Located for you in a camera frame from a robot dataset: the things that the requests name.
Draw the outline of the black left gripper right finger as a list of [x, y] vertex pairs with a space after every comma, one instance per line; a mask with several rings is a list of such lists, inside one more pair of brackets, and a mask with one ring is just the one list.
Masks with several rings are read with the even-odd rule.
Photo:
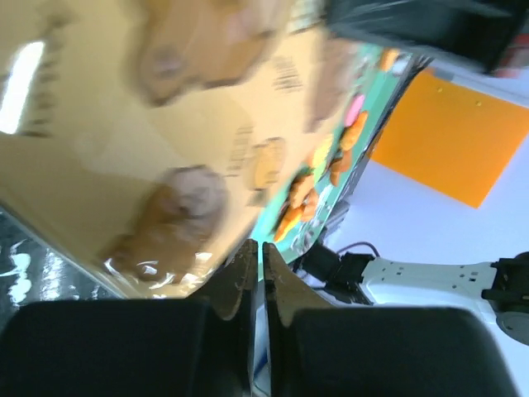
[[514, 396], [486, 326], [442, 307], [337, 308], [263, 246], [273, 396]]

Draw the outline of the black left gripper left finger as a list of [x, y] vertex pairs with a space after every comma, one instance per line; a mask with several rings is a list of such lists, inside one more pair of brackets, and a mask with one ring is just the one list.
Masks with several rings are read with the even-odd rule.
[[248, 396], [255, 241], [185, 299], [29, 304], [1, 335], [4, 396]]

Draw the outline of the bear print tin lid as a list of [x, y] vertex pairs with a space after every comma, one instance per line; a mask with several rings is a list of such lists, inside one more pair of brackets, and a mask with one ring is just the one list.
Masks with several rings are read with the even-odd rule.
[[1, 205], [125, 297], [183, 298], [343, 117], [357, 42], [291, 1], [4, 1]]

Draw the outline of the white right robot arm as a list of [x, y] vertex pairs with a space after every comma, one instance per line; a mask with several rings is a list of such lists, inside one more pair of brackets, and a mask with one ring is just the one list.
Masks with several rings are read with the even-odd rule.
[[344, 304], [417, 305], [466, 309], [528, 343], [528, 254], [470, 265], [391, 261], [370, 254], [338, 254], [316, 244], [301, 267]]

